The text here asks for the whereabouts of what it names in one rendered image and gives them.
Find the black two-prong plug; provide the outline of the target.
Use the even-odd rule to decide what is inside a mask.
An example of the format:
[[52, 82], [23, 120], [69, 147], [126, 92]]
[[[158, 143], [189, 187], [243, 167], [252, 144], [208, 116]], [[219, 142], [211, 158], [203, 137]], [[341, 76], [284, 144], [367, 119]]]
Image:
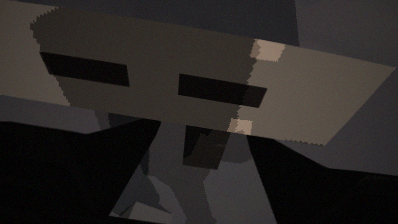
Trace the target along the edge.
[[218, 170], [230, 134], [186, 125], [182, 165]]

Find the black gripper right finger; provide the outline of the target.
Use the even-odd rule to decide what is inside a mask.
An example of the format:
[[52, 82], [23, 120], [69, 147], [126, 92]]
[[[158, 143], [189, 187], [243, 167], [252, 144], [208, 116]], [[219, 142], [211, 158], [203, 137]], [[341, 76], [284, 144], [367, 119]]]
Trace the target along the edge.
[[277, 224], [321, 224], [360, 193], [398, 196], [398, 175], [331, 169], [274, 139], [247, 139]]

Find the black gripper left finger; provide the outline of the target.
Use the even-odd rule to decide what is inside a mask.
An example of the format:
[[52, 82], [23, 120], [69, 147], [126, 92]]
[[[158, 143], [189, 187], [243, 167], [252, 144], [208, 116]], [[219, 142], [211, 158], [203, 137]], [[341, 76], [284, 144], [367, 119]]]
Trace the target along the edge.
[[0, 121], [15, 156], [65, 164], [92, 213], [109, 216], [154, 140], [161, 121], [139, 119], [91, 134]]

